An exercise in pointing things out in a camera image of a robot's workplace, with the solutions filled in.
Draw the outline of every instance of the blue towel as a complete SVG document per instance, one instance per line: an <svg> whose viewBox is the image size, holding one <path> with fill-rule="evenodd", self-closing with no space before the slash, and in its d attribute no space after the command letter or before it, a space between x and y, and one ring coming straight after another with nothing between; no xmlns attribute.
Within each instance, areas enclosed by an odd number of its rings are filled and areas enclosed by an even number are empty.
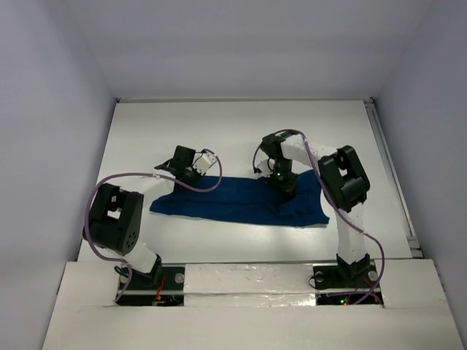
<svg viewBox="0 0 467 350"><path fill-rule="evenodd" d="M209 188L216 182L216 176L205 176L197 187ZM303 227L329 223L321 208L320 193L313 171L299 175L297 195L289 201L285 201L284 194L270 188L263 177L223 177L212 192L176 191L154 201L150 210L217 221Z"/></svg>

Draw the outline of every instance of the white platform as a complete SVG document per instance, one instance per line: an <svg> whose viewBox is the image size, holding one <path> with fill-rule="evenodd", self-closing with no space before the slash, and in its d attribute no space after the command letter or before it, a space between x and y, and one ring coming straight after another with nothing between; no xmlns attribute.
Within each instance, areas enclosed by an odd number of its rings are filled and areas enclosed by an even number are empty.
<svg viewBox="0 0 467 350"><path fill-rule="evenodd" d="M120 307L111 301L117 281L112 263L69 262L43 349L463 348L431 260L387 261L381 282L385 308L261 307L252 298L312 292L308 275L309 265L194 265L186 270L188 289L205 298L192 306ZM217 283L219 276L222 284ZM246 279L251 276L262 279ZM275 276L277 283L271 284ZM265 289L259 287L263 281ZM227 299L239 290L246 293L239 297L246 304ZM224 293L221 302L213 300L213 292Z"/></svg>
<svg viewBox="0 0 467 350"><path fill-rule="evenodd" d="M253 177L252 154L263 136L283 128L303 131L328 146L353 146L371 182L364 219L389 258L411 257L408 227L387 177L362 101L283 101L117 104L99 178L151 171L178 144L214 150L226 176ZM295 171L306 170L295 166ZM215 175L213 169L209 174ZM274 227L215 222L145 212L142 240L165 263L305 262L335 260L336 220L326 227ZM378 248L367 243L372 257ZM80 261L97 259L83 242Z"/></svg>

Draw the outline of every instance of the red wire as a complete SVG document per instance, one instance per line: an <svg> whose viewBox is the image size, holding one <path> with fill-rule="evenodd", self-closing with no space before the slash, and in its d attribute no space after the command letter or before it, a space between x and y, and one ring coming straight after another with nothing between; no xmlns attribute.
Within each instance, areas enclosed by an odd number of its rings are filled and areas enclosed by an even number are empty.
<svg viewBox="0 0 467 350"><path fill-rule="evenodd" d="M358 288L360 288L360 286L359 286L359 284L357 283L357 288L355 288L355 290L354 290L352 293L350 293L348 296L346 296L344 300L346 300L347 298L349 298L350 295L352 295L353 293L357 292L357 291L358 291Z"/></svg>
<svg viewBox="0 0 467 350"><path fill-rule="evenodd" d="M370 281L369 281L368 279L366 279L365 277L363 277L363 280L365 281L365 283L367 283L367 285L370 286L370 288L373 288L373 284L371 284Z"/></svg>
<svg viewBox="0 0 467 350"><path fill-rule="evenodd" d="M161 296L159 295L159 293L161 293L161 290L163 289L163 284L166 282L166 276L164 276L162 279L161 279L161 285L159 286L158 290L156 291L155 293L155 298L153 300L153 303L155 301L159 301L161 299Z"/></svg>

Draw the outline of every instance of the gray wall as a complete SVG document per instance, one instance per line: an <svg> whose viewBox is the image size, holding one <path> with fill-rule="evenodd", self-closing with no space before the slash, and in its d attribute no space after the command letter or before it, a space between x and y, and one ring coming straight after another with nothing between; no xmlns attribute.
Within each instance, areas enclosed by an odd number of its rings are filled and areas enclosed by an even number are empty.
<svg viewBox="0 0 467 350"><path fill-rule="evenodd" d="M423 251L467 345L467 1L436 0L378 95Z"/></svg>
<svg viewBox="0 0 467 350"><path fill-rule="evenodd" d="M431 0L67 0L118 97L368 97Z"/></svg>
<svg viewBox="0 0 467 350"><path fill-rule="evenodd" d="M40 349L115 100L62 0L0 11L0 349Z"/></svg>

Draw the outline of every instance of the screw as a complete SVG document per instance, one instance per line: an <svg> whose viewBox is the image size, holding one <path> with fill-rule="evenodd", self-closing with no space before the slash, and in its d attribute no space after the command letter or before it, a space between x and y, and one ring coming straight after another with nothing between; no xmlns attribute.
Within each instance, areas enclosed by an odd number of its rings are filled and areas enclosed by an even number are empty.
<svg viewBox="0 0 467 350"><path fill-rule="evenodd" d="M321 283L324 281L324 276L323 276L323 273L321 271L318 271L314 274L314 280L317 282L317 283Z"/></svg>
<svg viewBox="0 0 467 350"><path fill-rule="evenodd" d="M376 273L376 271L370 271L368 272L368 278L370 279L370 281L375 282L378 279L378 274Z"/></svg>
<svg viewBox="0 0 467 350"><path fill-rule="evenodd" d="M183 283L185 281L185 275L183 273L177 273L175 275L175 283Z"/></svg>

